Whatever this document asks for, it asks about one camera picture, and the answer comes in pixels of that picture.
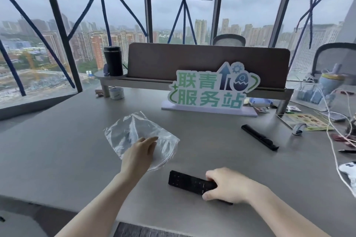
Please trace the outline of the person's left hand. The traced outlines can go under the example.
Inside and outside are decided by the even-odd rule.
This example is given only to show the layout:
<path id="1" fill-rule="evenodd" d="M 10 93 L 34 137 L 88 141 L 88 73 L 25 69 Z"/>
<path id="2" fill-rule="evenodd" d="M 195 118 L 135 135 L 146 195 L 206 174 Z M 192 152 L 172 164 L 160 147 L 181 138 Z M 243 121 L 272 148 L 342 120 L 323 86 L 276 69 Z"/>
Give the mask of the person's left hand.
<path id="1" fill-rule="evenodd" d="M 129 178 L 141 179 L 148 171 L 153 158 L 139 157 L 136 142 L 122 156 L 121 173 Z"/>

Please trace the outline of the person's right hand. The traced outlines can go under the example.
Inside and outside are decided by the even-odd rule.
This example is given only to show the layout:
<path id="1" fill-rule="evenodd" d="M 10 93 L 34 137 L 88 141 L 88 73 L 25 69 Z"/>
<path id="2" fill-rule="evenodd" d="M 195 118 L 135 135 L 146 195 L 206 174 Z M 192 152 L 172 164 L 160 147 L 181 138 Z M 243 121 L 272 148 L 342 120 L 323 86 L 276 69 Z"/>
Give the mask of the person's right hand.
<path id="1" fill-rule="evenodd" d="M 206 172 L 209 181 L 215 181 L 223 201 L 229 203 L 249 203 L 262 185 L 247 176 L 229 168 L 217 168 Z"/>

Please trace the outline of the clear plastic bag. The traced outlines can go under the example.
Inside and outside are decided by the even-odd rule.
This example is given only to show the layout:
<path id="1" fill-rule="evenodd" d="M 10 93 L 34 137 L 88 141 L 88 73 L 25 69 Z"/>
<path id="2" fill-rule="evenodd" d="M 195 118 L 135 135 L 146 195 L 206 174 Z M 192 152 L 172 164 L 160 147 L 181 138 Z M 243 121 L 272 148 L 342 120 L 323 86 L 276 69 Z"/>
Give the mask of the clear plastic bag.
<path id="1" fill-rule="evenodd" d="M 122 159 L 123 154 L 141 137 L 158 137 L 153 160 L 148 171 L 157 170 L 167 163 L 176 153 L 180 139 L 150 121 L 141 111 L 119 119 L 104 131 L 105 137 L 115 153 Z"/>

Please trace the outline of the black remote control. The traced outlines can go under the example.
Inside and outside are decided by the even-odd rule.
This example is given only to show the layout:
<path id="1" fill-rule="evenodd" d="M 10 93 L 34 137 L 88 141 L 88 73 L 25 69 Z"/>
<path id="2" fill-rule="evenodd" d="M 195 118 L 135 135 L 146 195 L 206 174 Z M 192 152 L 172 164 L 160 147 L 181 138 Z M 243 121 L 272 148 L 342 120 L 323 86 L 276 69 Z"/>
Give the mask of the black remote control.
<path id="1" fill-rule="evenodd" d="M 215 181 L 200 179 L 177 171 L 170 171 L 168 184 L 200 196 L 217 188 Z"/>

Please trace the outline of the person's left forearm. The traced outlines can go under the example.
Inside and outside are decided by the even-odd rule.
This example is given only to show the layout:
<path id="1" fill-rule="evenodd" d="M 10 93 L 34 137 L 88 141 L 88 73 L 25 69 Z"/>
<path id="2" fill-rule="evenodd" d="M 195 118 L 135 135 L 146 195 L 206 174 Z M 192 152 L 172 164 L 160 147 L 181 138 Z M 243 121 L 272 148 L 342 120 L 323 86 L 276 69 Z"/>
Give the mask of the person's left forearm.
<path id="1" fill-rule="evenodd" d="M 108 237 L 122 204 L 147 169 L 126 169 L 70 220 L 55 237 Z"/>

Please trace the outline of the person's right forearm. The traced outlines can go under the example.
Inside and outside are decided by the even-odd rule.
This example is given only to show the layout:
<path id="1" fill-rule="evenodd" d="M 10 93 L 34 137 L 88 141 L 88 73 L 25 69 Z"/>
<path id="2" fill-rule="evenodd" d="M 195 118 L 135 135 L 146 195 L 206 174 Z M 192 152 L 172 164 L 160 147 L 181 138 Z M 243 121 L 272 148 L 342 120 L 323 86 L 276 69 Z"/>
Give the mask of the person's right forearm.
<path id="1" fill-rule="evenodd" d="M 249 184 L 246 201 L 276 237 L 331 237 L 258 182 Z"/>

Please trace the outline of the white tape roll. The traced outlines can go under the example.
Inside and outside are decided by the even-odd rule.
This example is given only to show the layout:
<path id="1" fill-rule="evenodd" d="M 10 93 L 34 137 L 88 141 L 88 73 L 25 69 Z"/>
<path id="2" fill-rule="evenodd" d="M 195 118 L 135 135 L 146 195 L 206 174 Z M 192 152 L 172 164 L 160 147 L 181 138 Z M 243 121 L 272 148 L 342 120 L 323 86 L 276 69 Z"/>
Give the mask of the white tape roll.
<path id="1" fill-rule="evenodd" d="M 112 100 L 121 100 L 125 97 L 124 89 L 118 86 L 109 87 L 109 96 Z"/>

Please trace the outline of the grey desk riser shelf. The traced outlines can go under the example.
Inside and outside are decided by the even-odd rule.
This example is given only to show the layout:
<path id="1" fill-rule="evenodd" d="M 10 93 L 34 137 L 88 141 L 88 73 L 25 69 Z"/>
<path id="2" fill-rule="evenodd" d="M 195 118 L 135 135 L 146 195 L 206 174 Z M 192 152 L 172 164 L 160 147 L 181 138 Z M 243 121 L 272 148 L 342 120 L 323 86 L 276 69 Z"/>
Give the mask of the grey desk riser shelf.
<path id="1" fill-rule="evenodd" d="M 118 77 L 105 76 L 103 70 L 96 72 L 94 76 L 100 81 L 104 97 L 109 97 L 109 86 L 168 91 L 172 84 L 172 81 L 167 80 L 130 78 L 126 74 Z M 248 92 L 247 97 L 279 100 L 276 115 L 283 115 L 293 92 L 293 89 L 288 88 L 257 87 Z"/>

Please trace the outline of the dark keyboard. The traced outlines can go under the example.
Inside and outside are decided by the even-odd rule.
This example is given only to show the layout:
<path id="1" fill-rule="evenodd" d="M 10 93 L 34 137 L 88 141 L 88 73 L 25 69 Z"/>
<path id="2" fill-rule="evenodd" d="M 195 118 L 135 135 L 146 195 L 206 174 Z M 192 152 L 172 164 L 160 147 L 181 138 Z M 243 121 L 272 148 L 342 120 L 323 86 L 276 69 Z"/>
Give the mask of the dark keyboard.
<path id="1" fill-rule="evenodd" d="M 192 237 L 149 227 L 120 222 L 113 237 Z"/>

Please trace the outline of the slim black bar device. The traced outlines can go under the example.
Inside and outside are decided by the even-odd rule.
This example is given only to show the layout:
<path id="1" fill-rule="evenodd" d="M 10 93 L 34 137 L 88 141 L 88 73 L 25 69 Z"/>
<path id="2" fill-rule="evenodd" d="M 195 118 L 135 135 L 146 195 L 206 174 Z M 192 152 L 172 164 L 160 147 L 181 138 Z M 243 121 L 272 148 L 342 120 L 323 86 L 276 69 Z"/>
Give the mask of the slim black bar device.
<path id="1" fill-rule="evenodd" d="M 274 142 L 266 137 L 265 135 L 257 132 L 254 128 L 252 128 L 250 125 L 245 124 L 241 126 L 241 129 L 245 132 L 247 132 L 249 135 L 251 135 L 253 138 L 255 138 L 257 141 L 262 143 L 264 146 L 269 148 L 272 151 L 277 152 L 279 147 L 274 144 Z"/>

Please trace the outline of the green and white cutout sign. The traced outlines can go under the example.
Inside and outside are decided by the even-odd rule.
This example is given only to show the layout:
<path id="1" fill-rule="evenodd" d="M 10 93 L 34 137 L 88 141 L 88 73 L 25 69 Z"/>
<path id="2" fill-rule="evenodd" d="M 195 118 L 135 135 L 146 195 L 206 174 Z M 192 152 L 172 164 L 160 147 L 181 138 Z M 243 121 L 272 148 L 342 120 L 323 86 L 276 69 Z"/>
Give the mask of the green and white cutout sign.
<path id="1" fill-rule="evenodd" d="M 259 85 L 260 77 L 241 62 L 224 62 L 216 72 L 177 70 L 161 109 L 257 117 L 244 101 Z"/>

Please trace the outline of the black insulated tumbler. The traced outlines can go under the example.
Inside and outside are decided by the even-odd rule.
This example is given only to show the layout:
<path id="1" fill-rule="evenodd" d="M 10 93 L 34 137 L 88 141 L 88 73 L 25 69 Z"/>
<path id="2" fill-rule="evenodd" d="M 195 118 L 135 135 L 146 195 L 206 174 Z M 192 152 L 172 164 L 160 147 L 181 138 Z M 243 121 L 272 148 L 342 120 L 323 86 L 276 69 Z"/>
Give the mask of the black insulated tumbler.
<path id="1" fill-rule="evenodd" d="M 108 46 L 104 47 L 104 57 L 110 76 L 120 77 L 123 76 L 122 68 L 122 54 L 120 46 Z"/>

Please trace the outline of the brown desk divider panel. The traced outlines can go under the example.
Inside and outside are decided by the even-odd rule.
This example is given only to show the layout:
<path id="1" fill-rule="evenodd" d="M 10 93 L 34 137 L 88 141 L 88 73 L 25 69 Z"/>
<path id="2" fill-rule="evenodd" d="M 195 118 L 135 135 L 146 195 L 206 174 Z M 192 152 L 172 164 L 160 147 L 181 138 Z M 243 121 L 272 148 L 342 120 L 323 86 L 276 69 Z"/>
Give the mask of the brown desk divider panel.
<path id="1" fill-rule="evenodd" d="M 127 76 L 173 81 L 177 70 L 217 72 L 225 62 L 240 62 L 260 77 L 260 87 L 284 88 L 289 59 L 290 51 L 279 48 L 135 42 L 128 50 Z"/>

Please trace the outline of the blue plastic packet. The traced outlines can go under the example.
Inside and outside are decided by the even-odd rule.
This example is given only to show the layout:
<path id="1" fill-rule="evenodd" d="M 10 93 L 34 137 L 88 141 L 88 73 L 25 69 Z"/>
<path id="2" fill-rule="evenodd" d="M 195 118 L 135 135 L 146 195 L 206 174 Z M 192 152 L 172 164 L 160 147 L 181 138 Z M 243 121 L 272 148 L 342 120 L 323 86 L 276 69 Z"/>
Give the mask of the blue plastic packet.
<path id="1" fill-rule="evenodd" d="M 270 107 L 272 100 L 264 98 L 249 98 L 248 103 L 250 106 L 255 108 Z"/>

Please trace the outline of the yellow green printed leaflet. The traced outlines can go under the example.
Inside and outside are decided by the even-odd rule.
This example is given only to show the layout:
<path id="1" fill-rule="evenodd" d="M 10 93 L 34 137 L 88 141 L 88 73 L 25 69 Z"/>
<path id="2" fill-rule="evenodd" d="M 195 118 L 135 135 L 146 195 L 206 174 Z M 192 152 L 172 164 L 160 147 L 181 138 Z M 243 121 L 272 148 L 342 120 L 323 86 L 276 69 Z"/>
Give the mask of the yellow green printed leaflet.
<path id="1" fill-rule="evenodd" d="M 326 131 L 334 130 L 331 125 L 328 125 L 326 122 L 319 120 L 311 114 L 279 114 L 277 115 L 288 127 L 294 128 L 296 125 L 305 124 L 306 131 Z"/>

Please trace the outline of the grey mesh chair headrest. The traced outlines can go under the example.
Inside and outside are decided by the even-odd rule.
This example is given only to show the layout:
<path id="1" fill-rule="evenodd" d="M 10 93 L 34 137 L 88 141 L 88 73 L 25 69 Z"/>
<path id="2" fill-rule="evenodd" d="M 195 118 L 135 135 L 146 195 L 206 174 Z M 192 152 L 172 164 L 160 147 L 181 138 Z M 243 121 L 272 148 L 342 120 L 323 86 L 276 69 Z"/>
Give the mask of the grey mesh chair headrest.
<path id="1" fill-rule="evenodd" d="M 246 39 L 238 34 L 220 34 L 213 39 L 213 46 L 244 47 Z"/>

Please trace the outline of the white game controller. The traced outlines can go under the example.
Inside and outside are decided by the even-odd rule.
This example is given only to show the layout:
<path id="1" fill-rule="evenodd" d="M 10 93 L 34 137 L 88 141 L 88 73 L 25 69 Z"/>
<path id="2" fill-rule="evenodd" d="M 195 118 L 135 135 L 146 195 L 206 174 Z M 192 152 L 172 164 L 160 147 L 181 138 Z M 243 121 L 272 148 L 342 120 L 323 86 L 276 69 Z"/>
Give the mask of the white game controller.
<path id="1" fill-rule="evenodd" d="M 340 165 L 339 171 L 347 175 L 351 188 L 356 191 L 356 162 Z"/>

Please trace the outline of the clear bag of blue packets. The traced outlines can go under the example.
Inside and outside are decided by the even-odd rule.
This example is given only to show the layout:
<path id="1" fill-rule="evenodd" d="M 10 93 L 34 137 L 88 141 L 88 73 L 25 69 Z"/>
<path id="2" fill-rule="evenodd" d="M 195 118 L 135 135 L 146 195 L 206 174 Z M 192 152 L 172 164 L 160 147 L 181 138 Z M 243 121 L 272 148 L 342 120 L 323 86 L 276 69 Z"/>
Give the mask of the clear bag of blue packets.
<path id="1" fill-rule="evenodd" d="M 298 101 L 319 105 L 323 98 L 322 91 L 322 84 L 313 81 L 303 81 L 294 92 Z"/>

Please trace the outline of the light blue lidded cup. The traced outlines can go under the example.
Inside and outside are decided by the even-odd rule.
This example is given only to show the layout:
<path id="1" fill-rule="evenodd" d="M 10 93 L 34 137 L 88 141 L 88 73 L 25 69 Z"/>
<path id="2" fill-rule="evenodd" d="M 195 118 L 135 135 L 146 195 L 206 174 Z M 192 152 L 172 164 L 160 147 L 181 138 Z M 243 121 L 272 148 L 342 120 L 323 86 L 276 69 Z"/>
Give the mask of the light blue lidded cup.
<path id="1" fill-rule="evenodd" d="M 330 95 L 345 82 L 345 75 L 340 73 L 341 68 L 342 64 L 336 63 L 330 72 L 323 70 L 319 83 L 324 96 Z"/>

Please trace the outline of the black mesh office chair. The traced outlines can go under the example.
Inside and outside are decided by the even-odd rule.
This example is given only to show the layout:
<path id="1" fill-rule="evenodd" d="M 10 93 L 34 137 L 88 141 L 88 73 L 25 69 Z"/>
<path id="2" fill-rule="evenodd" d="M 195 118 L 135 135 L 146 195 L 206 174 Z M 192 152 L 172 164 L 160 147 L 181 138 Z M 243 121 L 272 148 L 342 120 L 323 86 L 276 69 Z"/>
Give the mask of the black mesh office chair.
<path id="1" fill-rule="evenodd" d="M 322 73 L 342 75 L 350 85 L 356 86 L 356 43 L 333 42 L 320 46 L 310 75 L 319 78 Z"/>

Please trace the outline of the dark window frame post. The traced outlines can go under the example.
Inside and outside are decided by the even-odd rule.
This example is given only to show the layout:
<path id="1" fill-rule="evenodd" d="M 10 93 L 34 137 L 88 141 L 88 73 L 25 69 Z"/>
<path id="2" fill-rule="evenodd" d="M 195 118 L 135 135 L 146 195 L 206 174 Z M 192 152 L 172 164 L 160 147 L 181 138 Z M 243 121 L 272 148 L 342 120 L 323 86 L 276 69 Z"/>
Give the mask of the dark window frame post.
<path id="1" fill-rule="evenodd" d="M 220 16 L 221 0 L 214 0 L 214 8 L 212 15 L 212 27 L 210 35 L 209 45 L 213 45 L 214 38 L 217 36 L 218 27 L 219 27 L 219 16 Z"/>
<path id="2" fill-rule="evenodd" d="M 67 64 L 69 65 L 69 69 L 70 69 L 70 72 L 71 72 L 73 80 L 74 80 L 75 88 L 78 91 L 78 93 L 80 93 L 83 91 L 83 88 L 82 88 L 81 80 L 80 80 L 78 70 L 77 70 L 77 67 L 75 64 L 75 60 L 74 60 L 74 57 L 72 54 L 69 39 L 68 39 L 66 30 L 65 30 L 65 25 L 64 25 L 64 22 L 62 19 L 62 14 L 60 12 L 58 2 L 57 2 L 57 0 L 49 0 L 49 2 L 51 5 L 53 16 L 56 21 L 56 25 L 58 28 L 60 38 L 61 38 L 61 41 L 63 44 L 63 48 L 65 50 L 65 54 L 67 57 Z"/>
<path id="3" fill-rule="evenodd" d="M 152 2 L 151 0 L 145 1 L 145 18 L 146 18 L 146 33 L 148 43 L 154 42 L 153 26 L 152 26 Z"/>
<path id="4" fill-rule="evenodd" d="M 289 0 L 281 0 L 280 5 L 277 11 L 276 19 L 274 22 L 274 27 L 272 29 L 270 41 L 268 44 L 268 48 L 275 48 L 277 44 L 277 40 L 279 37 L 279 33 L 282 29 L 282 24 L 284 20 L 284 16 L 288 7 Z"/>

